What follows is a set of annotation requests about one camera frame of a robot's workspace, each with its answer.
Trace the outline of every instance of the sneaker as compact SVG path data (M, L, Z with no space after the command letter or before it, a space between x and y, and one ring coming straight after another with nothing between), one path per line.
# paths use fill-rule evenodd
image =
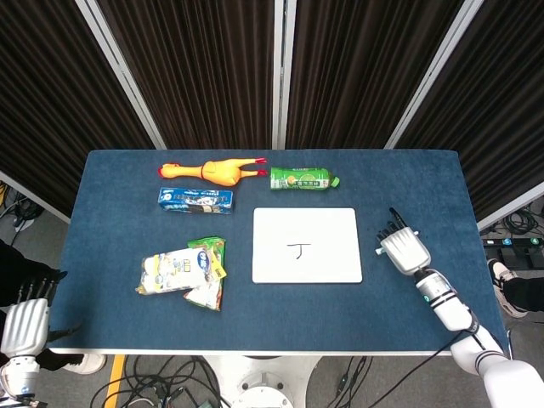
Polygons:
M487 261L487 266L490 269L491 280L493 281L493 289L495 290L496 299L501 304L505 312L507 312L512 317L516 319L521 319L527 315L527 310L523 310L517 306L514 306L504 296L502 291L502 285L506 281L510 281L513 278L517 278L518 275L515 272L512 272L504 263L500 263L496 259L490 259Z
M105 365L105 355L102 354L84 354L80 364L67 364L64 368L67 371L75 372L76 374L94 374Z

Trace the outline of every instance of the black curtain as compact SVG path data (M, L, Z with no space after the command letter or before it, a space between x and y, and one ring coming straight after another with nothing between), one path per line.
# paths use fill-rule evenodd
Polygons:
M456 1L298 0L288 148L382 148Z
M70 216L90 150L153 144L75 2L0 14L0 170Z
M478 219L544 181L543 21L486 0L396 146L457 150Z
M273 0L99 4L168 148L271 146Z

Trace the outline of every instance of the snack bag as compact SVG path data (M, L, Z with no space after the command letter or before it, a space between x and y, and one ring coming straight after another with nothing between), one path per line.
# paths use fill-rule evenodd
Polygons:
M136 292L150 295L206 285L211 280L212 257L206 248L188 248L145 258Z
M212 252L212 270L208 277L208 282L184 294L184 298L189 302L211 310L219 311L221 309L223 279L217 278L221 275L222 277L226 276L223 269L224 243L225 240L218 236L210 236L187 242L187 247L189 248L202 248Z

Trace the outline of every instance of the black marker writing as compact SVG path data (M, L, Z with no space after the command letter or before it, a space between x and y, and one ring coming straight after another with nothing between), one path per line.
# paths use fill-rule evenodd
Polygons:
M299 245L298 249L300 251L297 256L297 259L299 259L300 257L303 256L303 245L312 245L312 244L287 244L288 247L296 247L297 245Z

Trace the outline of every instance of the rubber chicken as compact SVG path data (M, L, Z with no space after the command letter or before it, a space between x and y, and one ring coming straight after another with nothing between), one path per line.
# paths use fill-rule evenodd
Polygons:
M186 167L178 163L166 163L159 168L159 174L165 179L173 179L180 176L198 177L199 179L209 180L212 183L231 187L238 183L240 179L251 176L266 176L266 170L259 169L255 171L240 170L241 166L246 164L265 164L266 159L229 159L223 161L207 161L204 166Z

